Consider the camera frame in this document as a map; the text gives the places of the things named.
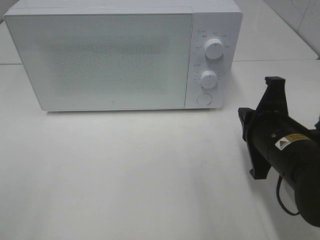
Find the microwave oven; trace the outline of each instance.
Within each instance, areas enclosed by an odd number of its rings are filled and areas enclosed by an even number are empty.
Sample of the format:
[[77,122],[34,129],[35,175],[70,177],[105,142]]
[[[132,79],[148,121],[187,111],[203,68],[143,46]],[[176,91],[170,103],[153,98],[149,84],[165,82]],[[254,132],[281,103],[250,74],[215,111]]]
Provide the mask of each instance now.
[[220,108],[242,13],[232,0],[20,0],[4,15],[41,108]]

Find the warning label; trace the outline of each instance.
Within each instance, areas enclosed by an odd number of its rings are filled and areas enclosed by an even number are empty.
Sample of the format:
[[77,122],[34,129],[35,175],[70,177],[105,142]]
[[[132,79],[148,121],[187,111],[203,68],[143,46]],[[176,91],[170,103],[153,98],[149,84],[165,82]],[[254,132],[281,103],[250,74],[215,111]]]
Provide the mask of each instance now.
[[310,139],[301,133],[294,133],[281,138],[279,141],[275,143],[275,146],[282,151],[286,146],[289,146],[291,143],[299,140],[310,140]]

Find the control panel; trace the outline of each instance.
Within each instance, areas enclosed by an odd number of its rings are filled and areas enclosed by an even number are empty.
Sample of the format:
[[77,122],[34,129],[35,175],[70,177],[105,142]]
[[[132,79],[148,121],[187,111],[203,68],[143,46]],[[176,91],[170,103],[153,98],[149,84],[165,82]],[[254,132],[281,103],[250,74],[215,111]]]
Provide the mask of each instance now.
[[241,12],[193,14],[186,109],[223,105],[241,21]]

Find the round button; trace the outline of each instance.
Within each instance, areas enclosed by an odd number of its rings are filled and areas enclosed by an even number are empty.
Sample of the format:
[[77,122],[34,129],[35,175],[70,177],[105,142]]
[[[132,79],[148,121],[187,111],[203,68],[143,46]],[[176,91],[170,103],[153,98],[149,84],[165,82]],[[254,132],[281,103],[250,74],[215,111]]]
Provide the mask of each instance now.
[[224,54],[224,48],[219,38],[211,38],[204,44],[204,53],[209,59],[218,59]]
[[200,77],[200,84],[205,89],[212,89],[218,83],[218,76],[214,71],[204,71]]
[[202,105],[202,106],[208,106],[212,102],[212,96],[208,93],[202,94],[198,96],[196,99],[197,103]]

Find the timer knob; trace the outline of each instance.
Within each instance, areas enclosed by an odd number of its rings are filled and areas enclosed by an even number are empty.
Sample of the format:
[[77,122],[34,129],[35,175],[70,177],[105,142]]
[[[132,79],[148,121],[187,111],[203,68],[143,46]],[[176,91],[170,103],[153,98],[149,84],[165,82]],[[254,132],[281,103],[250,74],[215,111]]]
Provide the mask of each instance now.
[[218,59],[224,54],[224,48],[219,38],[211,38],[204,44],[204,53],[208,59]]
[[200,77],[200,84],[205,89],[212,89],[218,83],[218,76],[214,71],[204,71]]

